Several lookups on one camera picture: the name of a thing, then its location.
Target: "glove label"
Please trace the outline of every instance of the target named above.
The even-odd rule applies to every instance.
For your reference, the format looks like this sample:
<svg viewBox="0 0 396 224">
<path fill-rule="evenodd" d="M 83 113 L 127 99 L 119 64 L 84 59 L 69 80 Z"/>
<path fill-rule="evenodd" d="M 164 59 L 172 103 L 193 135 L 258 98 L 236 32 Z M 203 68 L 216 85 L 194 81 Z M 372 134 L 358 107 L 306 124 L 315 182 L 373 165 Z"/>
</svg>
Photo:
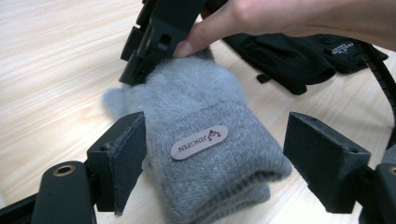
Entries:
<svg viewBox="0 0 396 224">
<path fill-rule="evenodd" d="M 175 160 L 184 160 L 188 157 L 213 147 L 223 142 L 228 135 L 228 129 L 224 125 L 216 125 L 198 133 L 194 133 L 173 144 L 171 156 Z"/>
<path fill-rule="evenodd" d="M 352 43 L 350 43 L 350 44 L 342 44 L 342 45 L 338 46 L 337 48 L 332 49 L 332 55 L 345 54 L 345 53 L 348 52 L 348 49 L 350 47 L 352 47 L 352 46 L 353 46 Z"/>
</svg>

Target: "gray knit glove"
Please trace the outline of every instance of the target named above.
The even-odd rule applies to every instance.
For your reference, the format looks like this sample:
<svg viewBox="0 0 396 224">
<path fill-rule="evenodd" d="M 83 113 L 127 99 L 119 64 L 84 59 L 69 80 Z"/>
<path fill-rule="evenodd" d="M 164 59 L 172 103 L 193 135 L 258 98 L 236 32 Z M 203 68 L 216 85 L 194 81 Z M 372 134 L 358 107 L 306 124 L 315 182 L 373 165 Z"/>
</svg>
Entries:
<svg viewBox="0 0 396 224">
<path fill-rule="evenodd" d="M 212 223 L 270 197 L 290 174 L 282 149 L 248 110 L 237 79 L 210 57 L 163 62 L 146 84 L 109 90 L 118 119 L 144 111 L 152 180 L 166 223 Z"/>
</svg>

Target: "table surface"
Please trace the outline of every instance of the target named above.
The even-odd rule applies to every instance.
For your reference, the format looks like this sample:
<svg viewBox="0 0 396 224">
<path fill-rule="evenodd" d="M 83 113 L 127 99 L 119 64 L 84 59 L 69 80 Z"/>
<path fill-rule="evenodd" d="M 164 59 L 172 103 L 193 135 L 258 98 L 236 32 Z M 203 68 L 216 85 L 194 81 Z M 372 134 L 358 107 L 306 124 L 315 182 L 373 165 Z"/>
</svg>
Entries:
<svg viewBox="0 0 396 224">
<path fill-rule="evenodd" d="M 17 1 L 0 4 L 0 207 L 38 191 L 41 175 L 63 161 L 85 161 L 86 150 L 112 125 L 101 105 L 119 87 L 120 53 L 141 1 Z M 322 120 L 382 158 L 392 129 L 389 103 L 372 73 L 336 74 L 300 96 L 274 81 L 260 84 L 252 69 L 223 42 L 216 62 L 235 73 L 249 108 L 283 146 L 290 111 Z M 396 74 L 396 53 L 382 49 Z M 267 203 L 217 223 L 357 223 L 326 213 L 293 170 L 271 185 Z M 97 213 L 99 223 L 163 223 L 158 199 L 143 173 L 122 217 Z"/>
</svg>

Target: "screw hole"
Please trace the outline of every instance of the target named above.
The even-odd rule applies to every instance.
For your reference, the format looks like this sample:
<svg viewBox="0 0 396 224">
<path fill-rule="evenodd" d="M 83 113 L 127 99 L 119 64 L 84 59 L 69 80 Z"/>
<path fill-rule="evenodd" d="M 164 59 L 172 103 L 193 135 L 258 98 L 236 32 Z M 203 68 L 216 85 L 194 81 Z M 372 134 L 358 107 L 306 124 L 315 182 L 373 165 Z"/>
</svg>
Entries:
<svg viewBox="0 0 396 224">
<path fill-rule="evenodd" d="M 356 148 L 350 148 L 349 151 L 353 152 L 353 153 L 358 153 L 359 152 Z"/>
<path fill-rule="evenodd" d="M 55 176 L 64 176 L 64 175 L 70 175 L 71 173 L 74 172 L 76 169 L 76 166 L 74 165 L 64 165 L 59 167 L 53 172 L 53 175 Z"/>
</svg>

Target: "black clamp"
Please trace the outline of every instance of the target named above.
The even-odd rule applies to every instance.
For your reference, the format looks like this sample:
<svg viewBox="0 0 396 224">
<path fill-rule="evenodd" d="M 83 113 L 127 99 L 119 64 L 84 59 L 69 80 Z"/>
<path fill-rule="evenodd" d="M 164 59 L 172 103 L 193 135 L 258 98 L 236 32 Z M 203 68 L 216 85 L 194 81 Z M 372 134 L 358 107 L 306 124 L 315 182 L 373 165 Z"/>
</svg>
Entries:
<svg viewBox="0 0 396 224">
<path fill-rule="evenodd" d="M 124 46 L 127 61 L 120 82 L 138 85 L 162 59 L 171 58 L 177 44 L 186 39 L 205 0 L 146 0 Z"/>
<path fill-rule="evenodd" d="M 371 169 L 369 151 L 320 120 L 293 112 L 284 154 L 328 212 L 349 214 L 359 202 L 360 224 L 395 223 L 396 164 Z"/>
<path fill-rule="evenodd" d="M 122 215 L 146 158 L 143 112 L 111 126 L 87 151 L 88 159 L 49 168 L 37 194 L 0 209 L 0 223 L 96 223 L 99 212 Z"/>
</svg>

